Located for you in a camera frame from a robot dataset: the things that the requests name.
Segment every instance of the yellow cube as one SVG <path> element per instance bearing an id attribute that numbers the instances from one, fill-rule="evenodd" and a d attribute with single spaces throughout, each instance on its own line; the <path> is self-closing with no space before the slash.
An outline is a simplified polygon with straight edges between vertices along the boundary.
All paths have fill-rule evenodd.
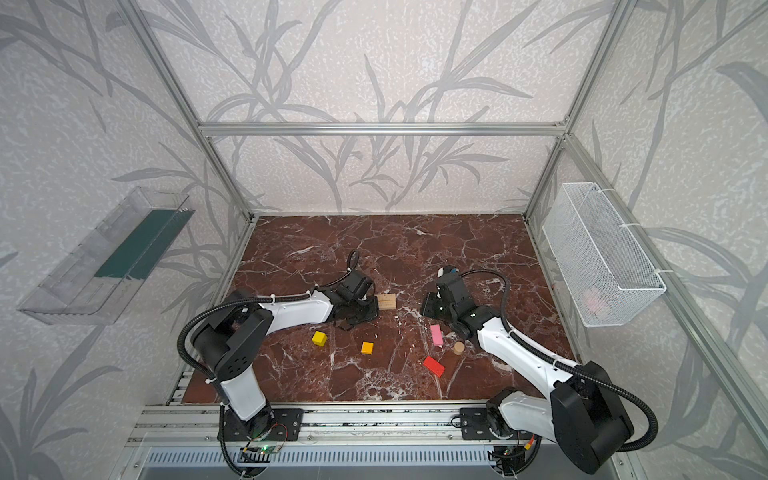
<path id="1" fill-rule="evenodd" d="M 324 346 L 328 340 L 328 336 L 323 332 L 315 332 L 315 336 L 312 337 L 312 343 L 317 346 Z"/>

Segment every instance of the brown marble surface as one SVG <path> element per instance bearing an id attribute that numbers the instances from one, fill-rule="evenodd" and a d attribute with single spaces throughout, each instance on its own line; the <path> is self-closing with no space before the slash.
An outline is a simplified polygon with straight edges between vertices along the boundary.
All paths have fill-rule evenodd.
<path id="1" fill-rule="evenodd" d="M 571 349 L 544 275 L 519 215 L 407 215 L 348 217 L 261 217 L 246 248 L 233 288 L 289 294 L 337 278 L 351 249 L 359 269 L 376 282 L 377 293 L 396 293 L 397 310 L 345 332 L 329 323 L 269 335 L 253 367 L 272 402 L 487 399 L 507 386 L 538 395 L 501 360 L 471 343 L 457 356 L 458 337 L 442 326 L 445 344 L 432 345 L 436 320 L 421 317 L 425 286 L 446 264 L 461 271 L 489 268 L 512 282 L 506 307 L 510 322 L 563 356 Z M 489 275 L 466 277 L 475 301 L 498 308 L 502 283 Z M 328 336 L 312 343 L 316 330 Z M 360 352 L 373 342 L 373 354 Z M 422 365 L 427 355 L 445 367 L 442 378 Z M 197 373 L 184 402 L 216 402 Z"/>

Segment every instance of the pink block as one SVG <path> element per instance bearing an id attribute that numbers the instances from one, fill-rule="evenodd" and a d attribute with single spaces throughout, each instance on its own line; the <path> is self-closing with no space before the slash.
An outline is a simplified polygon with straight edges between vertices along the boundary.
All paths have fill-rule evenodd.
<path id="1" fill-rule="evenodd" d="M 440 331 L 440 325 L 430 325 L 429 329 L 432 331 L 432 343 L 435 345 L 442 345 L 442 332 Z"/>

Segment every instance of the green panel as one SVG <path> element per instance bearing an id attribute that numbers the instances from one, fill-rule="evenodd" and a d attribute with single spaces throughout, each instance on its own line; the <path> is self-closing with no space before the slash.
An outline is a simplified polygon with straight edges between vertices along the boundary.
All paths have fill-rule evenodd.
<path id="1" fill-rule="evenodd" d="M 146 280 L 193 213 L 194 210 L 150 211 L 95 276 L 123 278 L 130 273 L 131 278 Z"/>

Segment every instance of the wall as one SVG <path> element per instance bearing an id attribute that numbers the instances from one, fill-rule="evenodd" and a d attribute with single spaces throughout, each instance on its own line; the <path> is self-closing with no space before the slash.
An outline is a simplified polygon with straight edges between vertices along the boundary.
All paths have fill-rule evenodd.
<path id="1" fill-rule="evenodd" d="M 175 337 L 246 219 L 110 2 L 0 5 L 0 477 L 106 478 Z M 111 326 L 48 326 L 31 289 L 137 185 L 185 191 L 190 223 Z"/>
<path id="2" fill-rule="evenodd" d="M 638 3 L 575 129 L 763 392 L 766 12 L 768 2 Z M 581 180 L 569 160 L 559 169 L 551 195 Z M 545 250 L 551 199 L 531 222 Z M 659 438 L 639 452 L 649 478 L 768 478 L 768 460 L 663 301 L 626 326 L 587 330 L 562 282 L 555 291 L 585 359 L 660 416 Z"/>
<path id="3" fill-rule="evenodd" d="M 553 122 L 614 1 L 139 3 L 203 121 Z M 284 214 L 522 212 L 553 143 L 216 141 L 252 208 Z"/>

